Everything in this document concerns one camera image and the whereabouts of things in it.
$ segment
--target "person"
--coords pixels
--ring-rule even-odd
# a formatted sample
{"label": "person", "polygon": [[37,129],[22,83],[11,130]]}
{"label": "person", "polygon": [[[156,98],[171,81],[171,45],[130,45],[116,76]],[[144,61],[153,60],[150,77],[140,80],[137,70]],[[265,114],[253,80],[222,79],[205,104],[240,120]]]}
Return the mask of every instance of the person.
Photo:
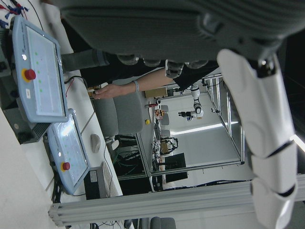
{"label": "person", "polygon": [[[62,20],[62,24],[67,32],[68,39],[74,52],[91,49],[86,41],[83,40],[65,20]],[[107,86],[95,91],[93,94],[94,99],[113,98],[136,91],[135,82],[115,85],[112,84],[112,81],[114,80],[143,75],[137,79],[139,91],[155,89],[170,84],[172,81],[178,84],[182,90],[185,90],[193,83],[218,68],[216,61],[209,61],[205,66],[199,69],[190,69],[184,66],[181,75],[173,80],[165,76],[165,61],[161,61],[156,67],[148,67],[144,64],[142,59],[135,65],[125,65],[114,54],[106,53],[106,58],[110,63],[107,66],[81,69],[81,75],[86,80],[88,87],[108,83]]]}

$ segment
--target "computer mouse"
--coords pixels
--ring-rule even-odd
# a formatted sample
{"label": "computer mouse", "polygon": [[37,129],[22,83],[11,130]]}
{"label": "computer mouse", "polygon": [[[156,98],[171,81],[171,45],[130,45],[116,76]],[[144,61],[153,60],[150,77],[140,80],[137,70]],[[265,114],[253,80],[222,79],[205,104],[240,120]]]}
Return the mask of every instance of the computer mouse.
{"label": "computer mouse", "polygon": [[91,140],[91,149],[93,153],[97,153],[100,150],[101,147],[101,139],[98,135],[96,134],[91,134],[90,135],[90,140]]}

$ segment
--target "hand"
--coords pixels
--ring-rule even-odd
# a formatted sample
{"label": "hand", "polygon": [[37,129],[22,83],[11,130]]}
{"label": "hand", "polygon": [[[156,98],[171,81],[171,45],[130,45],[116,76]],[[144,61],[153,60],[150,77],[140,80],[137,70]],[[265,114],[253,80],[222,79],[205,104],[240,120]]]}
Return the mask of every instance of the hand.
{"label": "hand", "polygon": [[110,99],[120,95],[124,95],[124,87],[122,85],[109,84],[92,95],[94,99]]}

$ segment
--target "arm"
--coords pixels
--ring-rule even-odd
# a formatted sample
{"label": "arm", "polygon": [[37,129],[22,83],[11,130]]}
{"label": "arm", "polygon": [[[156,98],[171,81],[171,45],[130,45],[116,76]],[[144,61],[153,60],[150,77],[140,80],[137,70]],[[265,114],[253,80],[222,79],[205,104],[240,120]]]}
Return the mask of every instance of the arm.
{"label": "arm", "polygon": [[[146,91],[155,89],[166,84],[171,83],[173,80],[165,76],[164,68],[148,73],[137,80],[139,84],[139,91]],[[107,99],[120,95],[126,95],[135,92],[134,82],[124,85],[109,84],[93,94],[94,99]]]}

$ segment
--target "monitor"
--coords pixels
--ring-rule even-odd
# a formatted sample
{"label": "monitor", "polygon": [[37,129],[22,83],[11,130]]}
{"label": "monitor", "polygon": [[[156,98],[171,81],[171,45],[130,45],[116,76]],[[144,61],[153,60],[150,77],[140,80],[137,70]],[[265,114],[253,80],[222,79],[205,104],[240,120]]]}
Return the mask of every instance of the monitor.
{"label": "monitor", "polygon": [[[184,153],[175,154],[173,156],[167,156],[165,158],[165,170],[175,169],[175,168],[185,168],[185,158]],[[187,172],[179,172],[174,174],[166,174],[165,180],[166,182],[173,182],[177,180],[187,179],[188,174]]]}
{"label": "monitor", "polygon": [[53,123],[48,129],[51,160],[67,193],[73,194],[87,175],[90,165],[73,109],[68,110],[69,120]]}
{"label": "monitor", "polygon": [[14,19],[12,40],[19,107],[31,123],[66,122],[67,102],[58,42],[21,16]]}

